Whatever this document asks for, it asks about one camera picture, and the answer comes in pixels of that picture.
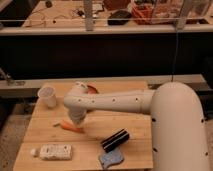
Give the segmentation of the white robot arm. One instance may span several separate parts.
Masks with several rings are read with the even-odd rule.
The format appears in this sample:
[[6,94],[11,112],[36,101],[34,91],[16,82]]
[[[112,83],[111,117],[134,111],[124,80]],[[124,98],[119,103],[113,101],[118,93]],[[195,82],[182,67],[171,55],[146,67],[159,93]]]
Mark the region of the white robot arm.
[[70,119],[80,126],[89,110],[148,114],[152,131],[152,171],[211,171],[201,101],[181,82],[155,90],[88,94],[77,82],[64,96]]

